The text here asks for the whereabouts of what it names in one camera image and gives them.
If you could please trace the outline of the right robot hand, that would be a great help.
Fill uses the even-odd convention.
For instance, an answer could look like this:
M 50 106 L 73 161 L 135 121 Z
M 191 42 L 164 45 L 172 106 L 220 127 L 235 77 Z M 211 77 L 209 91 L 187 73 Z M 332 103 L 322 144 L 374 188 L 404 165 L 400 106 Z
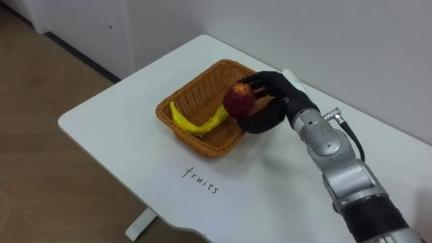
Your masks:
M 293 123 L 296 114 L 304 109 L 319 109 L 305 92 L 295 88 L 280 72 L 257 72 L 241 79 L 241 83 L 258 90 L 256 99 L 273 97 L 261 110 L 236 120 L 237 124 L 250 134 L 266 132 L 284 120 Z

